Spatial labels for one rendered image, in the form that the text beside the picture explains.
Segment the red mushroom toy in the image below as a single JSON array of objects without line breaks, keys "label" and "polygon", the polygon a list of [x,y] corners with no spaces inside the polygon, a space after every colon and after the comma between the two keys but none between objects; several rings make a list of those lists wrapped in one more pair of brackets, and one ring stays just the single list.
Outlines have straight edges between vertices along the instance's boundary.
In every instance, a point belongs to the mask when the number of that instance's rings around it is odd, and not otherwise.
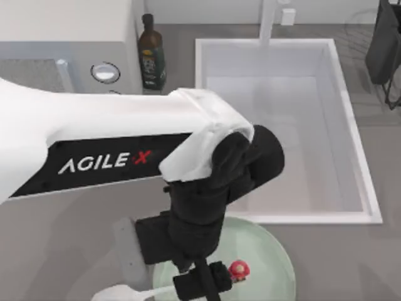
[{"label": "red mushroom toy", "polygon": [[246,280],[246,277],[250,275],[250,268],[245,261],[236,260],[231,263],[228,272],[231,276],[232,283],[238,283]]}]

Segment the pale green plate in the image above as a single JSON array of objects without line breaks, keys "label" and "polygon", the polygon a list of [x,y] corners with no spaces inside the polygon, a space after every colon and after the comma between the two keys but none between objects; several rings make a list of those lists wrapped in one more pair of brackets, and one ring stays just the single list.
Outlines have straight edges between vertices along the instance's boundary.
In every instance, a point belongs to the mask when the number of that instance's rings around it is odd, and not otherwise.
[{"label": "pale green plate", "polygon": [[207,262],[229,267],[236,260],[246,262],[250,274],[222,292],[221,301],[296,301],[294,268],[279,241],[258,224],[226,217],[219,246]]}]

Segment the white curved object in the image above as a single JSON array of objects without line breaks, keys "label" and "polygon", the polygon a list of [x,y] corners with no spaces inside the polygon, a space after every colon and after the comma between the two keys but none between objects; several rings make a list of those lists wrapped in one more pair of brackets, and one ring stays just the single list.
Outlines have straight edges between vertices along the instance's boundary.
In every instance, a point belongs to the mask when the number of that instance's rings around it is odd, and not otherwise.
[{"label": "white curved object", "polygon": [[148,298],[169,292],[175,292],[173,285],[144,291],[134,290],[128,285],[114,285],[97,292],[90,301],[146,301]]}]

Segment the white sink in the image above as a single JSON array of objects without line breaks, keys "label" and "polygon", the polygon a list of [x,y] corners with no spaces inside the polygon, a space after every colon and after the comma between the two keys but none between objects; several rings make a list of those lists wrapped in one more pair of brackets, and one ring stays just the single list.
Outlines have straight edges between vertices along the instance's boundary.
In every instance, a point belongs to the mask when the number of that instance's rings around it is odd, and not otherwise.
[{"label": "white sink", "polygon": [[283,146],[283,173],[232,203],[261,224],[380,224],[382,214],[335,42],[198,39],[195,85]]}]

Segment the dark brown bottle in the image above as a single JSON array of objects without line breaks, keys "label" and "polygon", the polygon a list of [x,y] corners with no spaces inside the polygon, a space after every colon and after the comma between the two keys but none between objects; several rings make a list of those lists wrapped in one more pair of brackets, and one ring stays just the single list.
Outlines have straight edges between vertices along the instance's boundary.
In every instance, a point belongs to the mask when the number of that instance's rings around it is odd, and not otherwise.
[{"label": "dark brown bottle", "polygon": [[161,91],[164,88],[167,72],[162,35],[154,28],[154,16],[142,16],[143,33],[138,42],[143,88]]}]

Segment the pale microwave oven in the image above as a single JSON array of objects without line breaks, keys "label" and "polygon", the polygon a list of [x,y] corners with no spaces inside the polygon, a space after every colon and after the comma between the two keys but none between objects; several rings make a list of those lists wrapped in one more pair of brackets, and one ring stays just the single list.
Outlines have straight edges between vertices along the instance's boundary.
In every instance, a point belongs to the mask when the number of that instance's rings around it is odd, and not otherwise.
[{"label": "pale microwave oven", "polygon": [[[65,92],[56,67],[70,66],[75,93],[141,94],[137,40],[144,0],[0,0],[0,78]],[[90,68],[108,62],[121,72],[112,84]]]}]

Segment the tall white tap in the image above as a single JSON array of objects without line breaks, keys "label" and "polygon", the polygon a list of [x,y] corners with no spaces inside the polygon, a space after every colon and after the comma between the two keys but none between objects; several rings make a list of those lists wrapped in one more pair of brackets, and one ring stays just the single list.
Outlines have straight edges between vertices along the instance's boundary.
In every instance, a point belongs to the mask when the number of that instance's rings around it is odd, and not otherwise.
[{"label": "tall white tap", "polygon": [[285,6],[291,2],[292,0],[262,0],[261,24],[259,28],[259,44],[262,47],[269,44],[276,11],[281,6]]}]

